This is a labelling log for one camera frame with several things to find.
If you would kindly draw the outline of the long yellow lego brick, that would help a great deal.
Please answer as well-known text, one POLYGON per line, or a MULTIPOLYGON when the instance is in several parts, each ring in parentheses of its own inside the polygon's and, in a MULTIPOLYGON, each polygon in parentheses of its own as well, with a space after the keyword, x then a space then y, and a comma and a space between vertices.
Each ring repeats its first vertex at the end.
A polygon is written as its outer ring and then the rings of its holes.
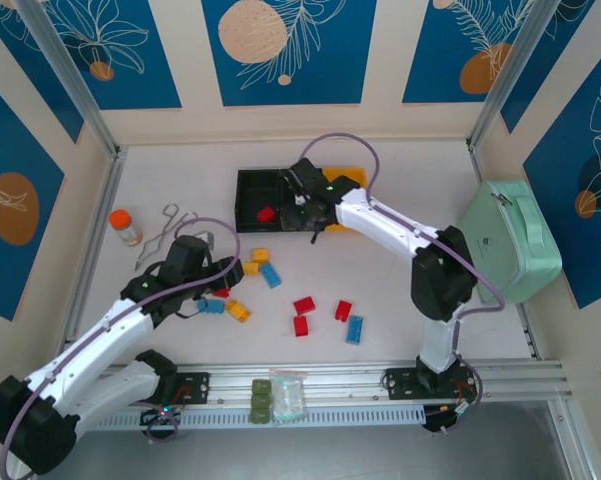
POLYGON ((236 300, 230 300, 225 308, 234 319, 241 323, 246 322, 251 316, 251 311, 236 300))

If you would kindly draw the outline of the black plastic bin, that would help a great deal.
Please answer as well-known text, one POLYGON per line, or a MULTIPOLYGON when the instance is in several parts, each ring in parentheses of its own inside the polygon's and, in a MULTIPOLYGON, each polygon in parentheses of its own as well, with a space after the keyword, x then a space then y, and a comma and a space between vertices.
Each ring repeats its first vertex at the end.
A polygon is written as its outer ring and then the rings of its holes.
POLYGON ((330 210, 317 192, 328 186, 321 168, 308 174, 285 169, 281 173, 282 199, 279 214, 285 232, 311 232, 314 236, 329 225, 330 210))
POLYGON ((282 199, 279 169, 243 169, 237 173, 234 202, 235 227, 239 233, 281 232, 279 207, 282 199), (273 208, 277 217, 272 223, 259 223, 257 213, 273 208))

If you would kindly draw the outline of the metal tongs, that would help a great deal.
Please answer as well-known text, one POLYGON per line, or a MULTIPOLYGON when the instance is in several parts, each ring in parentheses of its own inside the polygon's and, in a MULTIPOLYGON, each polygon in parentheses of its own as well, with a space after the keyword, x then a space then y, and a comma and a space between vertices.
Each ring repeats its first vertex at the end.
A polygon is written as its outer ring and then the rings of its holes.
POLYGON ((173 233, 175 229, 183 224, 186 220, 191 220, 198 217, 195 211, 186 211, 183 214, 180 214, 179 211, 179 205, 175 203, 167 204, 163 208, 162 215, 167 218, 167 221, 158 234, 144 241, 142 250, 134 264, 135 271, 138 271, 151 256, 160 251, 161 245, 168 234, 173 233))

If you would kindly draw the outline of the yellow plastic bin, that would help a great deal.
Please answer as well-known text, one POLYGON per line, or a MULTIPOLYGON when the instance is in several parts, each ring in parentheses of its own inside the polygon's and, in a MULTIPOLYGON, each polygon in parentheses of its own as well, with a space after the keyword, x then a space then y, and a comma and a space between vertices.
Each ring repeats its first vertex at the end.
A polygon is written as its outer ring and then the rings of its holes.
POLYGON ((366 172, 362 167, 322 167, 321 173, 324 181, 316 191, 319 219, 326 221, 325 230, 347 230, 337 219, 336 207, 345 194, 367 186, 366 172))

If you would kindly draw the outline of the orange capped bottle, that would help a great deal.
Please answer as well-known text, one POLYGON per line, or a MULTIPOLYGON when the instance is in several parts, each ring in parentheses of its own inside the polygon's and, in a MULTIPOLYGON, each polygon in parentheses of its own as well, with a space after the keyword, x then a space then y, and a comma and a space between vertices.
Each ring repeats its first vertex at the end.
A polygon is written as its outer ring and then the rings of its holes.
POLYGON ((116 209, 109 214, 109 224, 127 246, 138 245, 143 238, 134 224, 131 214, 125 209, 116 209))

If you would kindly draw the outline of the olive green block strip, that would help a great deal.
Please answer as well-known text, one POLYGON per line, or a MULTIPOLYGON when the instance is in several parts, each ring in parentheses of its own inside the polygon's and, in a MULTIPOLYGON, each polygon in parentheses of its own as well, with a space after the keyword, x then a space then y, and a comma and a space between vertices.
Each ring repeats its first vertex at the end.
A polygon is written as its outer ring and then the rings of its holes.
POLYGON ((249 421, 252 424, 268 424, 271 421, 272 384, 270 380, 254 379, 251 385, 251 411, 249 421))

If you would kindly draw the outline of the clear plastic bag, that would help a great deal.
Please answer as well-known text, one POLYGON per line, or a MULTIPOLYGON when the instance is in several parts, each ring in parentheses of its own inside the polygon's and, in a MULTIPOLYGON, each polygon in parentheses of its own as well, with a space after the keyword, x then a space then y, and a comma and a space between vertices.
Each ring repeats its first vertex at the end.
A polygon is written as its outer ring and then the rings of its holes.
POLYGON ((275 369, 270 371, 272 412, 277 423, 296 422, 305 417, 304 380, 300 371, 275 369))

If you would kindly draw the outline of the black electronics module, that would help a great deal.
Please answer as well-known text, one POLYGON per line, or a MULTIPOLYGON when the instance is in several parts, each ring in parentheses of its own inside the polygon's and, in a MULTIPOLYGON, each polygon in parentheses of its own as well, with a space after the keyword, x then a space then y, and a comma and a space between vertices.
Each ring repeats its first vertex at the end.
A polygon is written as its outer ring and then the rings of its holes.
POLYGON ((425 424, 423 427, 432 433, 447 431, 459 422, 467 409, 467 405, 425 406, 425 424))
POLYGON ((181 411, 179 405, 165 405, 142 412, 143 434, 154 443, 173 441, 179 433, 181 411))

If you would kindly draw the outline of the mint green zip case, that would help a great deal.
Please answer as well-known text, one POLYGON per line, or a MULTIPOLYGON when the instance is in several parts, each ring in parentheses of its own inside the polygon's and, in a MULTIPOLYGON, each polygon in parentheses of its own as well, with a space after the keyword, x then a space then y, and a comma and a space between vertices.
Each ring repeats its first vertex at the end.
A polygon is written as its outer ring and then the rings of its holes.
POLYGON ((557 244, 523 180, 481 183, 458 223, 474 266, 507 304, 518 304, 562 270, 557 244))

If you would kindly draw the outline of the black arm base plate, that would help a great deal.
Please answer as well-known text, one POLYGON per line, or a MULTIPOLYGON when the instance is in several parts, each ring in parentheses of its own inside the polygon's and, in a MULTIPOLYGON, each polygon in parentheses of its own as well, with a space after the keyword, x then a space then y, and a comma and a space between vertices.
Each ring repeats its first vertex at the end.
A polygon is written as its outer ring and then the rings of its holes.
POLYGON ((475 378, 462 365, 453 365, 442 374, 426 368, 390 368, 385 371, 390 400, 467 400, 477 396, 475 378))
POLYGON ((187 406, 207 403, 210 374, 207 372, 172 373, 161 376, 151 396, 133 402, 153 406, 187 406))

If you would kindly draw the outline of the aluminium mounting rail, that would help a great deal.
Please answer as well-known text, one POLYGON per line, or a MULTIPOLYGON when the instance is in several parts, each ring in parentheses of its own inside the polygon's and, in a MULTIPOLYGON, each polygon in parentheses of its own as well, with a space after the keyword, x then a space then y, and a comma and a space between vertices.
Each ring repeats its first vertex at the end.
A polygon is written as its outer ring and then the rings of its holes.
MULTIPOLYGON (((476 390, 484 401, 552 401, 572 397, 571 387, 558 361, 502 360, 465 361, 475 378, 476 390)), ((414 404, 442 403, 446 400, 390 400, 385 385, 385 371, 390 368, 415 367, 413 362, 355 363, 314 365, 181 365, 172 373, 207 372, 210 374, 208 405, 222 408, 238 408, 247 405, 254 379, 267 379, 275 369, 300 371, 304 380, 305 400, 310 407, 335 405, 367 405, 373 402, 386 404, 390 401, 414 404)), ((114 365, 98 369, 91 380, 79 380, 69 376, 64 369, 51 383, 55 400, 65 399, 71 405, 88 393, 103 388, 107 380, 113 382, 112 390, 129 391, 133 382, 142 384, 141 390, 157 388, 157 373, 152 367, 141 366, 134 371, 114 365)))

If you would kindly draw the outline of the aluminium frame post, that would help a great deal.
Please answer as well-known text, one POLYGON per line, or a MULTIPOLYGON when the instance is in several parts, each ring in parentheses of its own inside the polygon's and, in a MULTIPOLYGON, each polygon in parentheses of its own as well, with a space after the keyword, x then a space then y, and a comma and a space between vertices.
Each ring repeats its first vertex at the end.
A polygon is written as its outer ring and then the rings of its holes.
POLYGON ((533 2, 531 12, 522 24, 504 65, 486 96, 477 120, 467 137, 467 147, 471 154, 476 153, 477 148, 486 138, 491 124, 519 79, 560 1, 535 0, 533 2))
POLYGON ((92 135, 107 155, 115 160, 120 146, 116 143, 97 102, 43 7, 37 0, 13 1, 21 19, 92 135))

